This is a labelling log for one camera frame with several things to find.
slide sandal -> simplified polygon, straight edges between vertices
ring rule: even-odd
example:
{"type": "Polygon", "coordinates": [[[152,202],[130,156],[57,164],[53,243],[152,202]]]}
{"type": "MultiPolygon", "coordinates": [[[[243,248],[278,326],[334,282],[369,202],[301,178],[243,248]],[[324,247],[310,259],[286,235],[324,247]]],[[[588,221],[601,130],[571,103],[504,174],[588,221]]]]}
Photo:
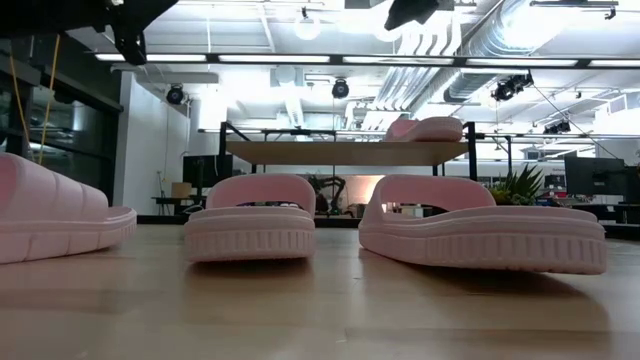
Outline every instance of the slide sandal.
{"type": "Polygon", "coordinates": [[[122,242],[136,212],[100,190],[0,154],[0,264],[79,254],[122,242]]]}
{"type": "Polygon", "coordinates": [[[380,255],[421,265],[601,274],[604,228],[587,212],[496,206],[467,179],[389,175],[378,182],[360,229],[360,244],[380,255]],[[387,214],[387,202],[437,206],[427,218],[387,214]]]}
{"type": "Polygon", "coordinates": [[[447,141],[462,139],[462,122],[454,117],[432,117],[422,121],[398,119],[391,123],[385,141],[447,141]]]}
{"type": "Polygon", "coordinates": [[[253,174],[216,184],[207,209],[185,224],[187,258],[199,261],[301,258],[313,255],[315,192],[297,175],[253,174]],[[237,206],[286,201],[284,206],[237,206]]]}

green plant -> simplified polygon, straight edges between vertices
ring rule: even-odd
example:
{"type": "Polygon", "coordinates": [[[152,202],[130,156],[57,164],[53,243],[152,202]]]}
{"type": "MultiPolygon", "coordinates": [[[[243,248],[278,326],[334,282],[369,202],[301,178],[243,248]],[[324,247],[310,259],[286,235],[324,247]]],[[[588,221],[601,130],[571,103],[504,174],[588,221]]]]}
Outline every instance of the green plant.
{"type": "Polygon", "coordinates": [[[542,170],[525,165],[521,174],[509,174],[504,182],[493,185],[489,191],[498,205],[533,205],[540,186],[542,170]]]}

